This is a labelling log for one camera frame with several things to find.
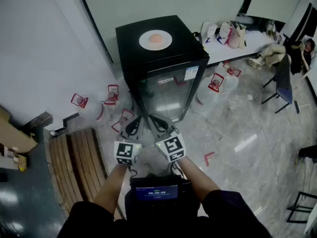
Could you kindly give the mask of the black chest-mounted display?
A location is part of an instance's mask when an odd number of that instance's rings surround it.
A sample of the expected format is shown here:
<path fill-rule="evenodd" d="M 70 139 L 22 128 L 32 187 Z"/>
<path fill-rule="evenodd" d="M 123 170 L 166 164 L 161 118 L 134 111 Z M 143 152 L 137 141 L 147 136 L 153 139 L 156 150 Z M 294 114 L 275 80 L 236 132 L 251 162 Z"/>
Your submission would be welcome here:
<path fill-rule="evenodd" d="M 195 196 L 192 183 L 179 175 L 132 178 L 130 185 L 133 196 L 145 205 L 178 205 Z"/>

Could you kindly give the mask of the white paper bag pink side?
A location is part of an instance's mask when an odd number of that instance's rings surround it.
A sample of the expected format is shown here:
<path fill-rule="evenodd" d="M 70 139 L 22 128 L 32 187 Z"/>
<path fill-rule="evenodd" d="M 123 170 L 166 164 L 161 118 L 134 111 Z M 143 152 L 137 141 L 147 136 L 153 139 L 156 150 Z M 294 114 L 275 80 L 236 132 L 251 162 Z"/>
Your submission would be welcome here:
<path fill-rule="evenodd" d="M 227 44 L 230 38 L 231 32 L 232 32 L 231 24 L 229 22 L 224 22 L 220 27 L 216 40 L 222 45 Z"/>

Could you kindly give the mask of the black mini fridge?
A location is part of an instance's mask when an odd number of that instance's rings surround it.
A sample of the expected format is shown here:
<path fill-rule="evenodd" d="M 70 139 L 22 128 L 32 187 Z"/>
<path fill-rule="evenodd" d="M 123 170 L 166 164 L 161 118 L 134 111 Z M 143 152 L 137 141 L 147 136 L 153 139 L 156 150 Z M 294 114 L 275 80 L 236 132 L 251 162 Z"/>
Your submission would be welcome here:
<path fill-rule="evenodd" d="M 169 47 L 149 51 L 139 44 L 150 30 L 172 36 Z M 125 82 L 142 116 L 184 119 L 210 59 L 209 54 L 177 16 L 143 20 L 116 28 Z"/>

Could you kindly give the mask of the white cabinet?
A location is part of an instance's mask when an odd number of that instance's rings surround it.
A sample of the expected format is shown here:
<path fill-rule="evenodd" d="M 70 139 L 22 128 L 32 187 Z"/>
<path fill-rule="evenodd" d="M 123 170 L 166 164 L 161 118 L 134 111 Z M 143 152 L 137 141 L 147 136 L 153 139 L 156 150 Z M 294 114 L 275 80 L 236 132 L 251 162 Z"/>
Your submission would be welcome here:
<path fill-rule="evenodd" d="M 317 103 L 317 65 L 313 66 L 308 72 L 304 74 L 309 87 L 313 93 L 314 99 Z"/>

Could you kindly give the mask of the small cardboard box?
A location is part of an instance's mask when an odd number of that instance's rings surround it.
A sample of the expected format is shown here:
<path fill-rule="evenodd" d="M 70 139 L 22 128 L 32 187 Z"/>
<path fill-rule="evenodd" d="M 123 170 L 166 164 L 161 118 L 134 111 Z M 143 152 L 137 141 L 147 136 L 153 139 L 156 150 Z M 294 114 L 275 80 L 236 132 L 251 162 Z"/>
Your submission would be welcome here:
<path fill-rule="evenodd" d="M 25 171 L 27 169 L 27 158 L 0 143 L 0 168 Z"/>

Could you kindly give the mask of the black floor brush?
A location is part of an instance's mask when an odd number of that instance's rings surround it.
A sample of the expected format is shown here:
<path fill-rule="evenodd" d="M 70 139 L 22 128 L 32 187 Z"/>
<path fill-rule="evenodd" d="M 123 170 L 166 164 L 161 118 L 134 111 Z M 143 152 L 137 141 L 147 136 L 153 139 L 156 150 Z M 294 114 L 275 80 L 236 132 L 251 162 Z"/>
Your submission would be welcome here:
<path fill-rule="evenodd" d="M 300 113 L 300 110 L 301 108 L 303 107 L 306 107 L 306 106 L 309 106 L 310 104 L 303 104 L 303 105 L 300 105 L 297 101 L 294 101 L 294 104 L 295 104 L 295 108 L 296 108 L 296 112 L 297 114 Z"/>

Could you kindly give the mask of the person's left forearm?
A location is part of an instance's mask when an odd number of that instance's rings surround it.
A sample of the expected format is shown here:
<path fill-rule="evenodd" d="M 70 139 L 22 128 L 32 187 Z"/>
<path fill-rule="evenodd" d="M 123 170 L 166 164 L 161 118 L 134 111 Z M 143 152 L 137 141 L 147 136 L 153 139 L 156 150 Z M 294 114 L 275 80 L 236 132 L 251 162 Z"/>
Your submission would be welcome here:
<path fill-rule="evenodd" d="M 114 215 L 127 166 L 116 165 L 94 199 L 94 203 Z"/>

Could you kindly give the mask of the person's right forearm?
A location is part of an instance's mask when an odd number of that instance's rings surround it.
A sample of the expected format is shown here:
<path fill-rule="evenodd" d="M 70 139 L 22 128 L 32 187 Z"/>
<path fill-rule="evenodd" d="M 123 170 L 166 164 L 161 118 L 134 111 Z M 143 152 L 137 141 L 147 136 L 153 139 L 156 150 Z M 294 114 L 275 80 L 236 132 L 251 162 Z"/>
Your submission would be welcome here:
<path fill-rule="evenodd" d="M 206 198 L 206 196 L 220 188 L 216 183 L 209 178 L 198 166 L 196 166 L 188 157 L 183 157 L 177 160 L 181 170 L 187 179 L 192 183 L 193 190 L 200 202 Z"/>

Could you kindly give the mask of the orange round food item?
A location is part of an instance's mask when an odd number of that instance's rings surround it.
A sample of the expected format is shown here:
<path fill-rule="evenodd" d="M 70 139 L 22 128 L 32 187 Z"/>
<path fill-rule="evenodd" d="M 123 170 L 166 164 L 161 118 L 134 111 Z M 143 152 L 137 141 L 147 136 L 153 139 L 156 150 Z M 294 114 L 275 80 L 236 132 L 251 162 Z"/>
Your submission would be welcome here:
<path fill-rule="evenodd" d="M 163 36 L 161 34 L 155 33 L 149 37 L 149 41 L 154 44 L 161 43 L 163 40 Z"/>

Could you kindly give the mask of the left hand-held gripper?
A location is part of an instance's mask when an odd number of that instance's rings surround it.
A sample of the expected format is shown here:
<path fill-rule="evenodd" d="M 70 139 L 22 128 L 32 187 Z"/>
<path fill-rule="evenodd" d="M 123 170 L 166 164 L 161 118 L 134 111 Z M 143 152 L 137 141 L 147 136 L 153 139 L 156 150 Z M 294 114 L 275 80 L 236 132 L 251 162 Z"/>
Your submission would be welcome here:
<path fill-rule="evenodd" d="M 142 153 L 144 118 L 133 117 L 125 121 L 114 142 L 113 156 L 120 165 L 133 166 Z"/>

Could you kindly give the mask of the blue seat black chair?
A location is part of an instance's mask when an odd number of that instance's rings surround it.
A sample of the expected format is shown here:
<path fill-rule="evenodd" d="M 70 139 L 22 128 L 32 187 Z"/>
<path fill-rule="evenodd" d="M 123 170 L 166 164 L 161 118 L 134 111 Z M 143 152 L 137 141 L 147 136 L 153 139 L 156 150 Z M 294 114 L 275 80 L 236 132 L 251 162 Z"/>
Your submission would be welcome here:
<path fill-rule="evenodd" d="M 277 67 L 275 67 L 275 75 L 273 78 L 271 78 L 264 86 L 265 88 L 268 84 L 270 84 L 272 81 L 275 82 L 275 93 L 268 97 L 267 99 L 262 101 L 262 105 L 267 103 L 272 98 L 279 98 L 281 97 L 284 101 L 286 101 L 286 104 L 277 110 L 275 113 L 279 113 L 283 109 L 285 109 L 287 106 L 291 105 L 293 103 L 293 93 L 292 93 L 292 85 L 290 80 L 290 61 L 287 54 L 284 55 L 281 62 L 278 64 Z"/>

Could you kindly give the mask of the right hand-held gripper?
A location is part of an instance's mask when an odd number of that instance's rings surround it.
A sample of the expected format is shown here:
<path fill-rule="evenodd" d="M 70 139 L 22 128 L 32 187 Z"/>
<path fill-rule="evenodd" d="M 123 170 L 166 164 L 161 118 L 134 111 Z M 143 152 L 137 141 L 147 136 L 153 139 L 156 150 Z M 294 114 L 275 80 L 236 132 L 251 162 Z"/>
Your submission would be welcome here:
<path fill-rule="evenodd" d="M 153 121 L 152 115 L 148 116 L 148 122 L 155 142 L 155 146 L 165 156 L 169 163 L 175 162 L 186 156 L 184 139 L 179 129 L 173 121 L 163 115 L 156 115 L 158 128 Z M 160 132 L 168 133 L 167 136 L 160 138 Z"/>

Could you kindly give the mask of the person's dark clothing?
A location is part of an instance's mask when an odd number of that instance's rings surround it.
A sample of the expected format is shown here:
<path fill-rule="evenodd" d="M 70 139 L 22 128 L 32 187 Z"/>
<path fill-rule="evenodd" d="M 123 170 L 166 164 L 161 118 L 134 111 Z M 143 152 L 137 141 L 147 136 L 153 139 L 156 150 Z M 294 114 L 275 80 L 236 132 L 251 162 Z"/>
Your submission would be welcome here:
<path fill-rule="evenodd" d="M 216 190 L 178 205 L 153 206 L 126 194 L 126 219 L 92 202 L 75 203 L 57 238 L 271 238 L 238 192 Z"/>

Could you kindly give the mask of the dark brown wooden block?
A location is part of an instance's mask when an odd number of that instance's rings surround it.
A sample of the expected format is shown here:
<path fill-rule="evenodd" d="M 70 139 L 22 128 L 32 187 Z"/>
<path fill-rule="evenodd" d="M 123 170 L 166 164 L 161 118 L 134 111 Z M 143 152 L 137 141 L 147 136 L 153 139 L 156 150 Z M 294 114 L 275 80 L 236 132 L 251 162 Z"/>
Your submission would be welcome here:
<path fill-rule="evenodd" d="M 47 111 L 38 115 L 34 119 L 30 120 L 28 123 L 20 127 L 21 131 L 29 131 L 38 127 L 46 127 L 53 123 L 53 115 Z"/>

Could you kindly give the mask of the white round plate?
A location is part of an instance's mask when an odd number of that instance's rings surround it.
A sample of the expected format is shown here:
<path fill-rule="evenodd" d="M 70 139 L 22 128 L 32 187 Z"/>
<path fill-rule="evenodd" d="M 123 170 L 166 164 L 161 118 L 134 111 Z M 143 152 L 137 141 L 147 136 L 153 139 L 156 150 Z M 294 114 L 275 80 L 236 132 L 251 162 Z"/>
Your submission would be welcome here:
<path fill-rule="evenodd" d="M 149 37 L 152 35 L 152 34 L 155 34 L 155 33 L 158 33 L 158 34 L 161 34 L 163 36 L 163 40 L 161 43 L 158 43 L 158 44 L 154 44 L 154 43 L 151 43 L 149 41 Z M 143 33 L 140 38 L 139 38 L 139 44 L 142 48 L 146 49 L 146 50 L 149 50 L 149 51 L 160 51 L 160 50 L 164 50 L 166 49 L 167 47 L 169 47 L 172 43 L 172 36 L 167 33 L 166 31 L 162 31 L 162 30 L 150 30 L 150 31 L 147 31 L 145 33 Z"/>

